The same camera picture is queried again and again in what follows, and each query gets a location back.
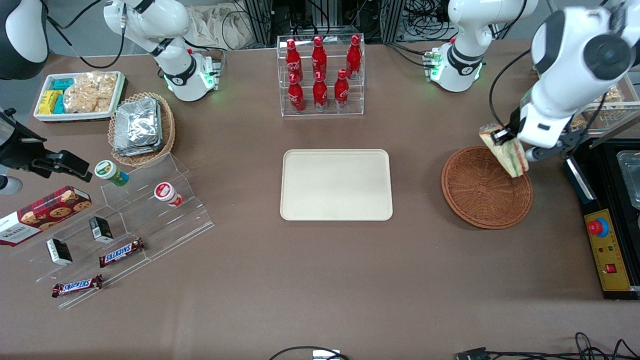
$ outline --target red bottle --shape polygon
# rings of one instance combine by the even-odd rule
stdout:
[[[316,111],[322,113],[329,107],[329,102],[326,99],[326,84],[324,83],[324,75],[322,72],[316,71],[314,76],[316,78],[316,82],[314,83],[314,106]]]
[[[295,74],[289,74],[289,100],[294,114],[301,114],[305,111],[306,105],[302,86],[298,84],[298,77]]]
[[[298,78],[298,82],[303,80],[302,76],[302,59],[300,53],[296,50],[296,42],[290,38],[287,39],[287,70],[290,74],[295,74]]]
[[[360,35],[351,37],[351,46],[347,51],[347,78],[356,80],[360,77],[360,60],[362,49],[360,48]]]
[[[344,110],[347,108],[347,100],[349,98],[349,81],[347,80],[347,70],[338,70],[338,80],[335,82],[334,96],[335,108]]]
[[[316,71],[322,72],[326,78],[326,51],[322,45],[322,37],[314,37],[314,50],[311,52],[311,62],[314,68],[314,74]]]

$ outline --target cookie box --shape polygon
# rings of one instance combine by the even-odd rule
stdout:
[[[42,122],[85,122],[85,121],[96,121],[96,120],[109,120],[111,118],[111,114],[116,111],[116,107],[120,103],[120,97],[122,96],[122,89],[125,84],[125,76],[120,71],[105,71],[107,74],[116,74],[118,75],[118,79],[116,80],[116,86],[113,90],[113,95],[111,96],[111,104],[109,105],[108,111],[102,111],[99,113],[71,113],[71,114],[40,114],[38,113],[38,105],[42,98],[44,97],[44,92],[52,89],[52,84],[54,80],[59,79],[71,79],[75,78],[78,75],[84,74],[84,72],[70,72],[67,74],[51,74],[47,75],[44,80],[44,84],[42,85],[42,89],[40,89],[40,96],[38,96],[38,100],[33,109],[33,117],[42,121]]]
[[[0,219],[0,245],[16,246],[91,205],[88,194],[67,185]]]

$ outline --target clear acrylic display stand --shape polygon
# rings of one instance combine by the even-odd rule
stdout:
[[[314,49],[315,35],[296,35],[278,37],[278,85],[280,87],[280,109],[283,117],[301,117],[311,115],[362,115],[364,114],[364,80],[365,80],[365,47],[364,35],[360,35],[360,48],[362,49],[362,60],[360,65],[360,77],[357,80],[349,80],[349,101],[344,110],[335,108],[333,88],[338,78],[338,70],[346,69],[347,50],[351,46],[351,36],[353,34],[335,34],[324,36],[324,50],[326,51],[326,86],[328,88],[329,108],[319,113],[314,108],[314,75],[311,67],[311,52]],[[296,41],[296,48],[302,58],[303,82],[302,91],[307,107],[302,114],[294,114],[289,101],[289,71],[287,70],[287,39],[293,38]]]
[[[67,226],[25,241],[14,248],[13,255],[31,262],[36,283],[49,287],[47,296],[56,283],[82,281],[102,274],[102,290],[92,289],[54,299],[60,301],[61,309],[71,308],[100,291],[108,291],[110,284],[213,227],[204,205],[193,195],[185,177],[187,171],[172,154],[137,168],[129,172],[129,182],[125,186],[109,183],[102,187],[105,205],[94,208],[94,200],[94,205],[87,211],[69,218]],[[171,183],[183,196],[184,202],[180,206],[173,208],[155,198],[153,191],[163,181]],[[114,241],[105,244],[93,239],[89,218],[94,216],[109,222]],[[51,261],[46,245],[51,238],[67,243],[73,259],[71,265],[62,266]],[[137,238],[145,244],[144,250],[100,268],[100,256]]]

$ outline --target yellow control panel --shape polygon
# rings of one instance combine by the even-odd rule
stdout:
[[[584,217],[591,250],[596,260],[600,284],[604,291],[629,291],[627,269],[622,260],[618,239],[609,210],[604,209]]]

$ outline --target brown table surface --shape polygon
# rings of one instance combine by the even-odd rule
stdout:
[[[527,46],[494,42],[482,77],[451,94],[390,49],[368,45],[365,115],[339,120],[283,120],[272,49],[229,52],[220,89],[193,103],[171,95],[151,56],[123,56],[113,69],[127,76],[127,95],[153,91],[172,107],[173,153],[191,170],[216,227],[70,311],[59,310],[29,264],[3,247],[0,357],[258,360],[318,345],[354,360],[452,359],[481,346],[575,350],[576,331],[596,346],[626,338],[640,347],[640,304],[602,300],[577,198],[558,161],[532,164],[531,212],[503,231],[468,225],[440,190],[446,159],[481,144],[477,130],[492,121],[492,79]],[[526,58],[499,82],[495,105],[505,119],[533,83],[530,68]],[[86,70],[53,56],[45,73]],[[29,126],[48,137],[49,149],[93,164],[110,158],[106,122],[31,119]],[[393,217],[283,220],[285,151],[345,148],[389,153]],[[0,216],[65,184],[94,197],[104,184],[14,174],[24,190],[3,197]]]

